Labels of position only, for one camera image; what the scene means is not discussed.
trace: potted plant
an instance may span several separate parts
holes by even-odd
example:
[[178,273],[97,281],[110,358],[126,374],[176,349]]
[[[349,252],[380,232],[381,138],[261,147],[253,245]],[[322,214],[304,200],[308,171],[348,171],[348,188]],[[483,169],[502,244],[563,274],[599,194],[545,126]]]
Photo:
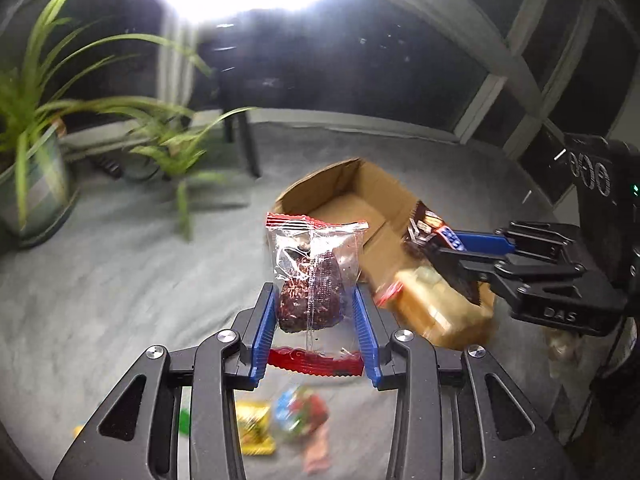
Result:
[[103,113],[114,107],[190,114],[183,107],[139,96],[85,102],[63,98],[81,77],[129,56],[107,56],[93,63],[45,99],[46,92],[50,92],[49,83],[60,67],[99,44],[139,40],[175,48],[201,71],[207,75],[210,73],[196,53],[152,34],[109,36],[66,54],[65,48],[88,25],[73,29],[58,44],[45,51],[52,31],[71,21],[70,18],[58,17],[66,1],[50,0],[40,13],[27,41],[22,65],[12,70],[0,70],[0,122],[4,128],[0,130],[0,219],[9,231],[17,235],[22,246],[32,246],[51,236],[62,225],[74,200],[53,121],[74,112]]
[[220,115],[205,126],[184,129],[179,121],[163,120],[144,110],[129,107],[113,107],[109,113],[123,114],[138,121],[139,128],[132,134],[143,136],[145,146],[136,146],[132,153],[153,159],[160,170],[175,184],[178,224],[185,240],[193,236],[189,213],[188,184],[195,182],[220,182],[222,174],[216,170],[195,169],[194,165],[206,153],[203,142],[207,134],[219,122],[240,112],[253,110],[253,107],[236,108]]

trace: colorful snack bag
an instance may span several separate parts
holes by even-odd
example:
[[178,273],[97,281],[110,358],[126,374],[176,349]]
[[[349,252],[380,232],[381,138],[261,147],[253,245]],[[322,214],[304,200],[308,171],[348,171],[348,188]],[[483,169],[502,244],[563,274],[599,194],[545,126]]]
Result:
[[269,364],[314,375],[359,375],[352,301],[367,223],[270,213],[266,227],[280,328]]
[[270,455],[276,451],[275,440],[269,434],[270,409],[268,402],[236,402],[236,421],[243,455]]
[[326,404],[309,388],[298,386],[285,391],[275,401],[274,421],[286,436],[309,436],[329,418]]

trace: blue gripper pad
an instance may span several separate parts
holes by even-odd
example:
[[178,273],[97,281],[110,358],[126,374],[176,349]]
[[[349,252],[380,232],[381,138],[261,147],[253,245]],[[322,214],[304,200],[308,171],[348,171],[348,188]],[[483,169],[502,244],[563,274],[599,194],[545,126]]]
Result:
[[258,385],[260,379],[264,377],[267,369],[267,359],[273,341],[273,332],[276,329],[276,288],[271,289],[271,294],[267,300],[267,306],[260,320],[258,333],[255,335],[254,352],[251,356],[251,372],[249,378]]
[[353,290],[353,322],[358,333],[358,343],[360,344],[360,353],[364,361],[364,369],[367,377],[375,387],[378,387],[382,372],[380,371],[380,361],[378,359],[378,342],[373,335],[373,330],[369,323],[369,315],[364,305],[362,295],[355,287]]
[[456,232],[456,234],[465,249],[470,253],[503,256],[514,253],[516,250],[515,245],[511,244],[507,238],[501,235],[465,232]]

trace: plant pot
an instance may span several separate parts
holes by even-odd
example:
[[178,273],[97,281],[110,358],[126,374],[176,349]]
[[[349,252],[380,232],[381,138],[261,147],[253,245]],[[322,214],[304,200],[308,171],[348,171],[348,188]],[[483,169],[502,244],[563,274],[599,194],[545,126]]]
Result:
[[[33,247],[51,238],[62,226],[78,196],[56,138],[50,126],[40,142],[27,152],[27,223],[20,229],[15,195],[15,164],[0,174],[0,221],[18,238],[22,248]],[[38,159],[47,161],[45,171]]]

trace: screw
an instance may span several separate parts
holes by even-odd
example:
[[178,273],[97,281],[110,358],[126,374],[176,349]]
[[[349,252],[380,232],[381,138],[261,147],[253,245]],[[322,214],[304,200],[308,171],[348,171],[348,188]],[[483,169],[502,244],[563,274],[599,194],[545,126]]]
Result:
[[411,330],[407,330],[405,328],[401,328],[400,330],[396,330],[394,337],[398,339],[398,341],[402,341],[406,343],[407,341],[411,341],[414,338],[414,333]]
[[164,348],[155,345],[150,346],[146,349],[145,354],[149,359],[158,359],[159,357],[162,357],[162,354],[164,354]]
[[231,343],[238,337],[233,330],[221,330],[218,332],[218,341],[221,343]]
[[468,349],[466,349],[466,351],[471,357],[475,357],[476,359],[480,359],[486,354],[486,350],[480,345],[471,345]]

